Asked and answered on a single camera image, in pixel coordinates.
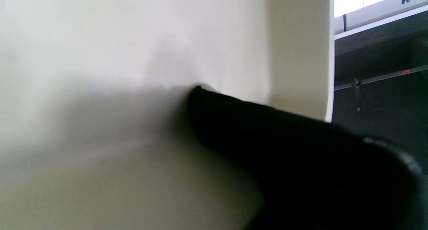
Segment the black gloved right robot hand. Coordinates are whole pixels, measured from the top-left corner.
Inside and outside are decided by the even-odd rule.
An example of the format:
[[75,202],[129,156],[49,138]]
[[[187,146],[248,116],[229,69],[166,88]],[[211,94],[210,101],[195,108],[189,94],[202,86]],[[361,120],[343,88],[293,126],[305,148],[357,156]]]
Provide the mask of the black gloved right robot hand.
[[204,86],[187,101],[197,139],[257,181],[256,229],[426,230],[422,170],[394,143]]

